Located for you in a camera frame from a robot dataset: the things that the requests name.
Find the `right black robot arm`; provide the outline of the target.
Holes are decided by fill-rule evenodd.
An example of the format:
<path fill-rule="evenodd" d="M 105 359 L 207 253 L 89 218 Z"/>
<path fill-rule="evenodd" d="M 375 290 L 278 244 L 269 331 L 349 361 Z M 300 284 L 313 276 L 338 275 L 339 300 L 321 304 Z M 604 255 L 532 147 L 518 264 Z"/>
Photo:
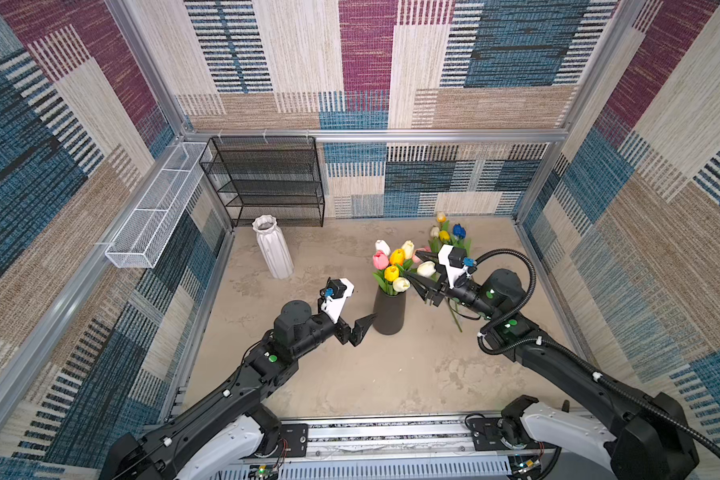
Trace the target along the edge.
<path fill-rule="evenodd" d="M 521 397 L 502 413 L 514 428 L 510 440 L 551 443 L 619 479 L 687 478 L 700 463 L 696 446 L 703 439 L 688 426 L 679 403 L 616 380 L 523 316 L 535 286 L 524 286 L 515 272 L 497 269 L 483 283 L 475 282 L 479 264 L 501 253 L 471 259 L 465 250 L 446 246 L 420 253 L 418 270 L 403 275 L 423 300 L 434 305 L 452 300 L 484 321 L 477 335 L 483 353 L 541 375 L 593 417 L 587 421 Z"/>

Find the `black cylindrical vase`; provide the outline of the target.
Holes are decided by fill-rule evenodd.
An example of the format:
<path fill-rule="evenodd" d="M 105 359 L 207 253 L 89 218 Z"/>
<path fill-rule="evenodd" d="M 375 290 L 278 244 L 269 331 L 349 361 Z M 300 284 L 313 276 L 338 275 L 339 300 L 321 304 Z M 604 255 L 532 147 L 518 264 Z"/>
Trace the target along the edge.
<path fill-rule="evenodd" d="M 382 335 L 395 335 L 404 325 L 406 293 L 388 295 L 378 290 L 374 300 L 373 313 L 376 315 L 373 328 Z"/>

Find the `white ribbed ceramic vase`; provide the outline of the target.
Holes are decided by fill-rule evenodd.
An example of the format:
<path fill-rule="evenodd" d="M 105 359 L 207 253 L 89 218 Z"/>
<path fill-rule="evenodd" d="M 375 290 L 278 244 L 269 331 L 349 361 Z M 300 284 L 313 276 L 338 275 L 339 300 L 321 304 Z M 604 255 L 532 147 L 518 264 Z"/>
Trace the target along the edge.
<path fill-rule="evenodd" d="M 252 223 L 257 243 L 275 279 L 286 279 L 294 271 L 293 261 L 277 219 L 272 215 L 261 215 Z"/>

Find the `orange yellow tulip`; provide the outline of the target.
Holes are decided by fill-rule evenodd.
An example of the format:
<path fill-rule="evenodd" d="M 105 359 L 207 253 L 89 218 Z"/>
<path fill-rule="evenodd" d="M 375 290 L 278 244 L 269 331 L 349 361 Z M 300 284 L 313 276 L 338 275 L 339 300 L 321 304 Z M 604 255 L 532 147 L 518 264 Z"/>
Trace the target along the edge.
<path fill-rule="evenodd" d="M 391 265 L 403 266 L 406 261 L 406 253 L 402 248 L 396 249 L 389 255 L 389 263 Z"/>

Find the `blue tulip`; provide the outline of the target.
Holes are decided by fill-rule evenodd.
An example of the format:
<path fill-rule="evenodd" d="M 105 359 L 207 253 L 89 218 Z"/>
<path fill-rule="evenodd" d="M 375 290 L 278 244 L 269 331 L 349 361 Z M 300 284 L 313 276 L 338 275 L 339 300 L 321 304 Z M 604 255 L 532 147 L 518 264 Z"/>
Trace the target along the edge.
<path fill-rule="evenodd" d="M 455 224 L 452 227 L 451 244 L 455 248 L 463 249 L 467 254 L 470 253 L 471 240 L 467 237 L 466 229 L 461 224 Z"/>

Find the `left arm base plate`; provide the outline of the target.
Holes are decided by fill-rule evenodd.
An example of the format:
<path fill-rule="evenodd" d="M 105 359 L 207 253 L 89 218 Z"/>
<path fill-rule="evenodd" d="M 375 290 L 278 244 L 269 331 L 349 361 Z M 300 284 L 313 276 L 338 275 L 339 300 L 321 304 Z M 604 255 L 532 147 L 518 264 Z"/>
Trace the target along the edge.
<path fill-rule="evenodd" d="M 308 440 L 307 423 L 283 423 L 275 430 L 266 433 L 262 443 L 246 459 L 276 459 L 282 453 L 285 453 L 286 459 L 302 458 L 306 456 Z"/>

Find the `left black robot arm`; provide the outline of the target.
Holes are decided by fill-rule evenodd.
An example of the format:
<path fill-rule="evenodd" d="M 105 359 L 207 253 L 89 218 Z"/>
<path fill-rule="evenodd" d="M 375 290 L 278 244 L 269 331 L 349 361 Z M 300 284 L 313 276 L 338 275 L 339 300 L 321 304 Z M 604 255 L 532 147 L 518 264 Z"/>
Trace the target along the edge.
<path fill-rule="evenodd" d="M 359 345 L 375 320 L 348 325 L 314 313 L 301 300 L 285 304 L 240 365 L 211 393 L 141 438 L 126 434 L 110 448 L 103 479 L 207 479 L 225 464 L 273 455 L 280 420 L 263 402 L 298 370 L 298 361 L 330 338 Z"/>

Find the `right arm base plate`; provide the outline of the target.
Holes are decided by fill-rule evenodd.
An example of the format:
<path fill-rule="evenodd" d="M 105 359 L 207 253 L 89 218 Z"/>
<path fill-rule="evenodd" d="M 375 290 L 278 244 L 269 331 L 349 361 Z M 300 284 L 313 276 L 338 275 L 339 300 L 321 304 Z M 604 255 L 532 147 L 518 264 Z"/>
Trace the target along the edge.
<path fill-rule="evenodd" d="M 540 443 L 531 440 L 512 422 L 507 425 L 498 417 L 468 415 L 465 426 L 471 433 L 474 448 L 477 451 L 499 450 L 544 450 L 555 451 L 557 446 L 551 443 Z"/>

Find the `cream white tulip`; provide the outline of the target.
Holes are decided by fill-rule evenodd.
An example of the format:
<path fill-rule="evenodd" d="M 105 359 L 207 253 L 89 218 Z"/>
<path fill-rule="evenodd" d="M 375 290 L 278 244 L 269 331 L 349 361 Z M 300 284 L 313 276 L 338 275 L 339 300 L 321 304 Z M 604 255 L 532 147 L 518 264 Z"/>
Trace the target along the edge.
<path fill-rule="evenodd" d="M 403 252 L 404 255 L 403 262 L 406 262 L 407 260 L 411 260 L 414 256 L 415 245 L 411 240 L 407 240 L 403 243 L 400 250 Z"/>

